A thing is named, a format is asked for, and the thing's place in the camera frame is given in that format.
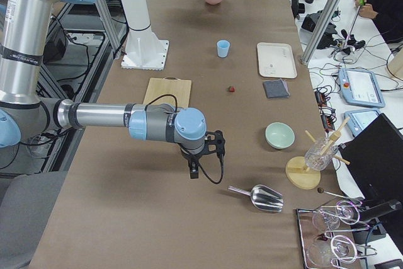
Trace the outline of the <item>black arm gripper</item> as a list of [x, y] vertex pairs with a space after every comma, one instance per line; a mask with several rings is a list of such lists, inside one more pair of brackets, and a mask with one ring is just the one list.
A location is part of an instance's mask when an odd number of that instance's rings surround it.
[[214, 132], [207, 131], [204, 138], [202, 149], [198, 153], [191, 153], [190, 150], [180, 145], [182, 156], [189, 162], [190, 178], [197, 179], [199, 177], [199, 160], [202, 156], [216, 153], [219, 161], [224, 162], [225, 156], [225, 139], [221, 130]]

